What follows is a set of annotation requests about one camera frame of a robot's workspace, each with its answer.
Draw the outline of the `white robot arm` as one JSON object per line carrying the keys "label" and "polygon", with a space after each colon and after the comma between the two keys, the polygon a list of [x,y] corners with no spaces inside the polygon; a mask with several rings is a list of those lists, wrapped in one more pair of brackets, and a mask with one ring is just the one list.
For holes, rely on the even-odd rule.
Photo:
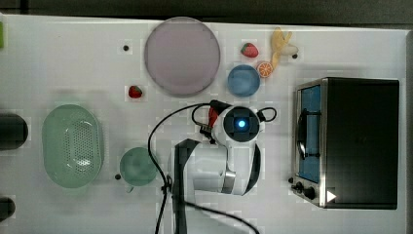
{"label": "white robot arm", "polygon": [[261,166],[257,138],[263,129],[258,113],[218,100],[209,103],[208,142],[187,138],[169,158],[172,234],[249,234],[254,229],[212,218],[213,209],[196,203],[195,192],[245,195],[256,184]]}

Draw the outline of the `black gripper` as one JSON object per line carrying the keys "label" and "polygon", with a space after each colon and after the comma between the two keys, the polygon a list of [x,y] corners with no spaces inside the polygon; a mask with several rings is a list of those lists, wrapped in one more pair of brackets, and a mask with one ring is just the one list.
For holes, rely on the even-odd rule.
{"label": "black gripper", "polygon": [[208,105],[208,123],[201,127],[200,133],[207,137],[210,143],[215,143],[215,139],[212,137],[213,126],[218,119],[218,116],[225,109],[229,108],[230,104],[214,99]]}

